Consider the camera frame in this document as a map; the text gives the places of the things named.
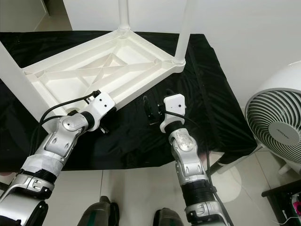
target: tile floor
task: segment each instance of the tile floor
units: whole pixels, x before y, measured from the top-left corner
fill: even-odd
[[[235,226],[275,225],[270,221],[276,221],[275,215],[261,193],[301,178],[293,172],[278,176],[281,166],[270,152],[257,152],[235,166],[243,188],[235,200],[225,203]],[[216,186],[221,196],[227,194],[222,190],[225,184]],[[150,226],[155,211],[163,207],[177,211],[184,225],[189,225],[173,162],[155,168],[62,172],[48,200],[49,213],[43,225],[76,225],[100,195],[119,204],[121,226]]]

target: black table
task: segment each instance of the black table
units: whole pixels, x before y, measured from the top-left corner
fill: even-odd
[[[292,206],[292,195],[301,191],[301,180],[283,185],[269,191],[263,192],[262,197],[267,197],[268,201],[277,217],[280,224],[286,222],[290,217],[297,217]],[[300,226],[298,219],[293,218],[288,220],[284,226]]]
[[[0,33],[0,41],[20,67],[26,67],[107,32]],[[146,40],[174,55],[178,34],[138,32]],[[228,164],[256,148],[238,102],[232,93],[213,48],[202,34],[192,34],[186,66],[117,111],[104,121],[109,135],[89,132],[78,141],[64,170],[129,169],[161,166],[173,161],[170,145],[159,130],[149,125],[143,96],[156,109],[166,89],[185,95],[186,116],[202,129],[185,123],[197,140],[199,153],[225,152],[220,163]],[[35,119],[3,82],[0,83],[0,171],[17,171],[29,152]]]

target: white wall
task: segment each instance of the white wall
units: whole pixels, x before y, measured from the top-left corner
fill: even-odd
[[[0,0],[0,32],[33,32],[45,13],[41,0]]]
[[[129,0],[134,31],[179,32],[185,0]],[[73,30],[115,30],[117,0],[64,0]],[[199,0],[204,33],[241,106],[281,67],[301,60],[300,0]]]

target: robot forearm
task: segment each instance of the robot forearm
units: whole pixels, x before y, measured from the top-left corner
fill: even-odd
[[[186,203],[187,220],[194,226],[228,225],[222,208],[214,198],[205,169],[198,157],[198,145],[184,128],[184,119],[168,112],[185,115],[184,96],[177,94],[164,99],[165,120],[161,131],[169,135],[175,168]]]
[[[115,106],[106,93],[100,93],[80,113],[63,116],[34,155],[29,156],[20,172],[0,198],[0,221],[4,225],[41,225],[48,206],[44,202],[67,162],[77,139],[99,127],[100,119]]]

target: black cable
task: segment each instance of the black cable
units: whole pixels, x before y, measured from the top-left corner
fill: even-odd
[[[173,112],[168,112],[168,111],[161,111],[162,113],[165,113],[165,114],[170,114],[170,115],[173,115],[173,116],[177,116],[179,118],[182,118],[182,119],[185,119],[187,121],[190,121],[191,123],[193,123],[197,128],[201,129],[201,127],[193,120],[191,120],[190,118],[187,118],[181,114],[177,114],[177,113],[173,113]],[[216,197],[217,201],[220,203],[221,205],[221,208],[222,208],[222,211],[225,215],[225,218],[226,220],[228,221],[228,223],[230,224],[230,226],[234,226],[228,212],[227,212],[227,209],[225,208],[224,204],[222,203],[220,197],[218,196],[217,192],[216,192],[216,189],[213,187],[213,183],[212,183],[212,179],[211,179],[211,172],[210,172],[210,159],[209,159],[209,148],[206,148],[206,158],[207,158],[207,176],[208,176],[208,180],[209,180],[209,184],[211,186],[211,189],[214,193],[214,196]]]
[[[77,98],[77,99],[74,99],[74,100],[70,100],[70,101],[67,101],[67,102],[63,102],[61,104],[58,104],[58,105],[55,105],[51,108],[49,108],[47,111],[45,111],[45,113],[42,115],[41,119],[40,119],[40,122],[39,122],[39,128],[38,128],[38,132],[37,132],[37,143],[36,143],[36,146],[35,146],[35,149],[38,148],[38,145],[39,145],[39,139],[40,139],[40,129],[42,127],[42,123],[45,119],[45,117],[47,116],[47,114],[49,114],[52,110],[58,108],[58,107],[61,107],[61,106],[64,106],[64,105],[68,105],[68,104],[72,104],[74,102],[77,102],[77,101],[80,101],[80,100],[85,100],[93,95],[98,95],[98,92],[97,91],[93,91],[91,94],[85,96],[85,97],[81,97],[81,98]]]
[[[173,112],[168,112],[168,111],[161,111],[162,113],[165,113],[165,114],[170,114],[170,115],[173,115],[173,116],[177,116],[179,118],[182,118],[182,119],[185,119],[187,121],[190,121],[191,123],[193,123],[196,127],[198,127],[200,129],[200,126],[193,120],[191,120],[190,118],[187,118],[181,114],[177,114],[177,113],[173,113]]]
[[[62,115],[51,116],[51,117],[45,119],[45,120],[42,122],[42,125],[43,125],[45,122],[48,122],[48,121],[51,120],[51,119],[61,118],[61,117],[62,117]],[[39,128],[39,125],[36,126],[36,128],[34,129],[34,131],[33,131],[33,133],[32,133],[32,137],[31,137],[31,139],[30,139],[29,156],[32,155],[32,154],[34,153],[34,151],[36,150],[36,149],[33,149],[33,141],[34,141],[34,137],[35,137],[35,134],[36,134],[38,128]]]

